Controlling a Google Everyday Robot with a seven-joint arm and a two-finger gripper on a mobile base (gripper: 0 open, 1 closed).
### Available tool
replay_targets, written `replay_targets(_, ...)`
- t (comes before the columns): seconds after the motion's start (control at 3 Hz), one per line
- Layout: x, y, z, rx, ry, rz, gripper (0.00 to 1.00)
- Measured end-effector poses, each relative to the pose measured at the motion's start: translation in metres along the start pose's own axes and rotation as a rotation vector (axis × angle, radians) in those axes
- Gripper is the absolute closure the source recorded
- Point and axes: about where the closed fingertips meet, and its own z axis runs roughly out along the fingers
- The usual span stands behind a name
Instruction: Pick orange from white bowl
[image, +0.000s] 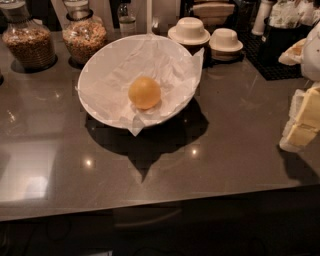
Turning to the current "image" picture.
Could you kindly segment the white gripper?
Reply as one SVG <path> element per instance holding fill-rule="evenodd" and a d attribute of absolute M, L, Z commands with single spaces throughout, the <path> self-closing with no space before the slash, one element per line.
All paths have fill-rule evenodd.
<path fill-rule="evenodd" d="M 320 81 L 320 22 L 303 38 L 278 58 L 278 62 L 293 66 L 299 64 L 302 76 Z M 285 125 L 279 146 L 288 152 L 304 149 L 320 132 L 320 87 L 307 91 L 298 89 L 291 101 L 289 120 Z"/>

